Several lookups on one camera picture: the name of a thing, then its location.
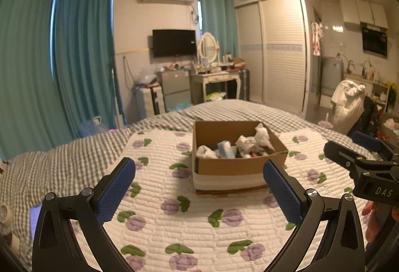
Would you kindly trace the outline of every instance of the cardboard box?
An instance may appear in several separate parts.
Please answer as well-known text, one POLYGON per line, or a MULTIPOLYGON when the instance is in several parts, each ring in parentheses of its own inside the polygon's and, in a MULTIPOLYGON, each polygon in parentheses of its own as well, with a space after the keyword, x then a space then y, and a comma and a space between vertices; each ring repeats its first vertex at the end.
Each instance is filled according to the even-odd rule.
POLYGON ((278 137, 267 128, 270 141, 275 148, 267 149, 268 156, 235 159, 204 159, 197 157, 201 145, 211 149, 223 140, 235 145, 237 139, 254 136, 260 121, 196 121, 193 130, 193 180, 197 194, 223 194, 254 190, 266 187, 263 179, 263 165, 272 159, 284 166, 288 149, 278 137))

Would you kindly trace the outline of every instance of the bed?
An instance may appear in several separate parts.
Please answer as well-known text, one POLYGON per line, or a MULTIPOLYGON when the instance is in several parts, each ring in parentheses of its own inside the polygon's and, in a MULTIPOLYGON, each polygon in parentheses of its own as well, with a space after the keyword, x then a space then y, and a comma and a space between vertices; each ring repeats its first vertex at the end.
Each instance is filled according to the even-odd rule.
MULTIPOLYGON (((334 140, 368 159, 374 156, 339 133, 297 116, 241 100, 204 103, 144 119, 127 128, 79 139, 48 152, 30 152, 9 161, 0 176, 0 204, 12 212, 10 232, 20 241, 19 259, 31 269, 29 209, 47 192, 58 196, 95 186, 123 156, 133 158, 137 175, 111 222, 104 228, 137 271, 263 271, 290 236, 287 223, 268 190, 232 196, 195 196, 189 159, 192 126, 198 120, 259 120, 277 133, 289 151, 287 172, 304 188, 340 197, 353 182, 340 166, 324 158, 334 140), (231 246, 242 242, 237 253, 231 246)), ((366 204, 356 199, 359 212, 366 204)), ((367 218, 362 218, 362 225, 367 218)), ((78 224, 76 237, 88 263, 99 269, 78 224)), ((321 239, 321 224, 302 267, 321 239)))

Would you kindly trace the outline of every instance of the gray checkered sheet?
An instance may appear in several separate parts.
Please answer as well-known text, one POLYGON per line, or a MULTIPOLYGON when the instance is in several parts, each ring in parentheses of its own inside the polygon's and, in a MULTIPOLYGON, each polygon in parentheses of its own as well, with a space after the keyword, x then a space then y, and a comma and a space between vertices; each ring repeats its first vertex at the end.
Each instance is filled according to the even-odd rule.
POLYGON ((147 118, 124 129, 78 139, 48 152, 29 152, 16 156, 9 161, 0 177, 0 204, 6 203, 13 215, 11 226, 0 224, 0 232, 3 235, 13 232, 20 239, 19 258, 31 269, 30 207, 41 203, 50 191, 58 196, 68 196, 79 193, 86 186, 94 187, 136 131, 153 128, 192 131, 193 123, 201 120, 258 120, 275 133, 309 127, 328 140, 341 143, 369 159, 373 158, 372 154, 353 144, 348 137, 308 123, 293 114, 241 100, 214 101, 147 118))

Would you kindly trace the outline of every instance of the person's hand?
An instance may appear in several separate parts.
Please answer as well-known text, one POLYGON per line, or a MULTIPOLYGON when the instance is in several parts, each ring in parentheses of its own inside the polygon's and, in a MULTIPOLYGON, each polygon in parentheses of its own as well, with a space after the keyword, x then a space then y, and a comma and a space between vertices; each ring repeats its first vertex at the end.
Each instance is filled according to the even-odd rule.
MULTIPOLYGON (((362 216, 370 214, 366 230, 366 240, 369 243, 372 243, 375 240, 378 233, 380 232, 376 220, 376 211, 377 211, 377 206, 374 201, 367 202, 366 206, 362 211, 362 216)), ((396 206, 392 209, 392 217, 393 219, 399 222, 399 206, 396 206)))

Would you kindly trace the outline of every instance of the screw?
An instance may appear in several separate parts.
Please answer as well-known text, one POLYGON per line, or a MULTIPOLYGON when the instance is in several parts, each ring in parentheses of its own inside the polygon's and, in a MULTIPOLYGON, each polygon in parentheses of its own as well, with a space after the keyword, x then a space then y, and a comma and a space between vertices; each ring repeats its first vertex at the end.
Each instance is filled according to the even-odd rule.
POLYGON ((308 196, 314 197, 314 196, 317 196, 317 191, 316 191, 315 189, 313 189, 313 188, 310 188, 310 189, 307 191, 307 194, 308 194, 308 196))
POLYGON ((53 192, 47 193, 46 197, 45 197, 46 200, 52 200, 54 198, 55 198, 55 193, 53 193, 53 192))
POLYGON ((84 188, 84 189, 81 191, 81 194, 84 195, 84 196, 88 196, 88 195, 90 195, 90 194, 92 194, 92 193, 93 193, 93 189, 92 189, 92 188, 84 188))
POLYGON ((344 194, 344 198, 346 201, 353 201, 353 197, 348 193, 344 194))

